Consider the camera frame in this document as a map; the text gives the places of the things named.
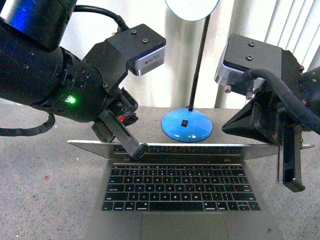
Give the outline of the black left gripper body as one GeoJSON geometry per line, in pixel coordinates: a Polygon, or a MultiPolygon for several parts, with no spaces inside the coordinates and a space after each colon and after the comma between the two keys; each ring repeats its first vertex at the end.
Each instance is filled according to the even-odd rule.
{"type": "Polygon", "coordinates": [[[135,113],[139,106],[137,101],[124,88],[119,88],[128,75],[130,59],[109,41],[95,44],[84,59],[99,72],[106,92],[106,100],[92,130],[100,141],[110,143],[125,131],[112,130],[106,123],[106,113],[112,114],[113,124],[119,123],[124,128],[138,120],[135,113]]]}

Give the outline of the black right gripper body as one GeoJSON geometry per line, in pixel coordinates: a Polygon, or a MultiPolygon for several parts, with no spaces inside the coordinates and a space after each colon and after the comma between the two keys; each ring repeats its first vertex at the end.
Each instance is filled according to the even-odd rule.
{"type": "Polygon", "coordinates": [[[285,109],[275,91],[264,82],[255,97],[228,120],[221,130],[229,135],[281,146],[290,128],[296,130],[298,136],[304,130],[285,109]]]}

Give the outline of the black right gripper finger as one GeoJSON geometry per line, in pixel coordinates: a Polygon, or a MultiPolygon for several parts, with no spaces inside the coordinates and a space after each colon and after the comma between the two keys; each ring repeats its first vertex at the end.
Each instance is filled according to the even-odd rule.
{"type": "Polygon", "coordinates": [[[294,193],[306,188],[302,183],[301,149],[302,131],[298,126],[286,126],[283,130],[282,145],[278,147],[276,182],[294,193]]]}

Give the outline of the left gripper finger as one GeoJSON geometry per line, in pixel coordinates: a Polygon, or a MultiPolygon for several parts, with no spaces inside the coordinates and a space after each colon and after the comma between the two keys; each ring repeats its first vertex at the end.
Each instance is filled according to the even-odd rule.
{"type": "Polygon", "coordinates": [[[139,143],[125,127],[125,125],[121,123],[109,110],[103,110],[99,114],[99,118],[115,135],[115,137],[122,144],[123,148],[133,159],[140,159],[149,149],[147,144],[139,143]]]}

